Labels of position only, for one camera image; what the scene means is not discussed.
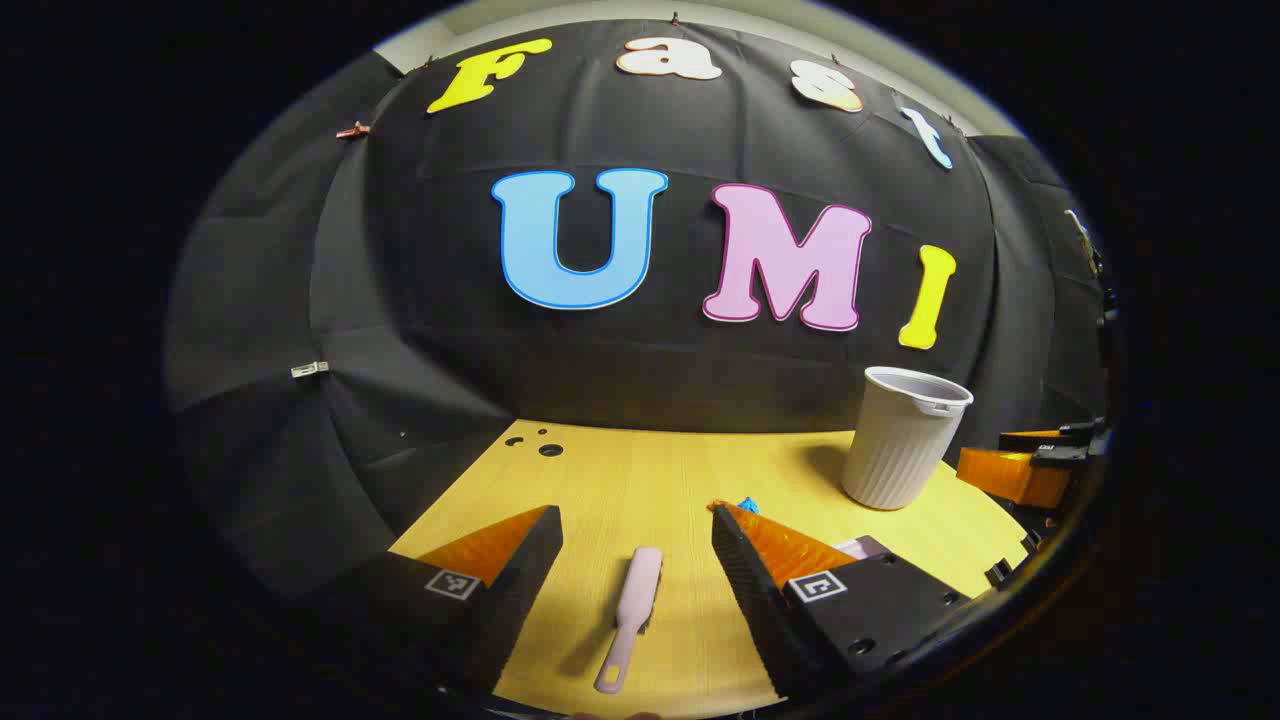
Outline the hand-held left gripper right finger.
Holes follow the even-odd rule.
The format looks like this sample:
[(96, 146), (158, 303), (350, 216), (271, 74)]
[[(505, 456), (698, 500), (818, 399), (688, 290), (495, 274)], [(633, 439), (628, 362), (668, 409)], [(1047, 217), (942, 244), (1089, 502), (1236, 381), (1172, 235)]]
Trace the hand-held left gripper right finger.
[(883, 550), (854, 557), (714, 501), (710, 542), (774, 692), (812, 700), (882, 682), (941, 638), (972, 597)]

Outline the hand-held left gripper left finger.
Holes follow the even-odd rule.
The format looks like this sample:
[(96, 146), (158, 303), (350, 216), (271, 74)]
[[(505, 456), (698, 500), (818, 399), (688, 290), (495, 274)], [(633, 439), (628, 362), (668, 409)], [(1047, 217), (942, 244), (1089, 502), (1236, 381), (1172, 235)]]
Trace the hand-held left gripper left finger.
[(390, 696), (489, 696), (563, 544), (543, 505), (410, 557), (383, 552), (300, 607), (334, 655)]

